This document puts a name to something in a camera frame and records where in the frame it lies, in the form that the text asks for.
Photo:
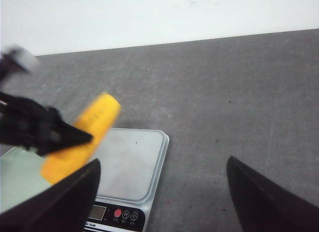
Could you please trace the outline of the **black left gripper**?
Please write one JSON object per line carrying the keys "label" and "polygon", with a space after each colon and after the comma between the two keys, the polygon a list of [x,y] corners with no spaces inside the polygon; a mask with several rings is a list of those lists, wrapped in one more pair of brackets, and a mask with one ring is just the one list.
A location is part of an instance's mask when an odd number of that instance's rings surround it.
{"label": "black left gripper", "polygon": [[47,154],[91,142],[93,136],[67,124],[57,109],[34,100],[0,93],[0,142],[40,148]]}

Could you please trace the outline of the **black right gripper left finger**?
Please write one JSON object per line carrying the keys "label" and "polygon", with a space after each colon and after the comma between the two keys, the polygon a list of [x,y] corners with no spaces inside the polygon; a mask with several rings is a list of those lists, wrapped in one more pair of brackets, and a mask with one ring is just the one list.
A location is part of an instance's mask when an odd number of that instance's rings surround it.
{"label": "black right gripper left finger", "polygon": [[2,232],[81,232],[100,182],[95,159],[44,192],[0,216]]}

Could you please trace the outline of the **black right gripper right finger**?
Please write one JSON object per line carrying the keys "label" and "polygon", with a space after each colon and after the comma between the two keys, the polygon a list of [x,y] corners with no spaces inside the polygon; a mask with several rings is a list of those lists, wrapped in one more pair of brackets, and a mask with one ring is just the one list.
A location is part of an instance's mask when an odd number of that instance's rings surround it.
{"label": "black right gripper right finger", "polygon": [[245,232],[317,232],[319,209],[236,157],[226,165],[229,191]]}

